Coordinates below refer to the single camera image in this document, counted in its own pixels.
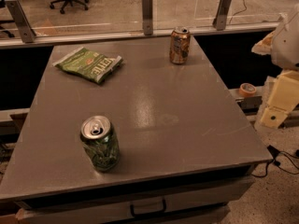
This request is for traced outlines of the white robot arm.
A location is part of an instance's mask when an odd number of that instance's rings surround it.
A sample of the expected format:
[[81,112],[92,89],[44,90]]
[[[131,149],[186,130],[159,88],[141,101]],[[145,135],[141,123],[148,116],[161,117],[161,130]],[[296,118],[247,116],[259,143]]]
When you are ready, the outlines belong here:
[[251,51],[270,55],[272,64],[282,69],[274,79],[260,119],[263,126],[278,128],[299,104],[299,4]]

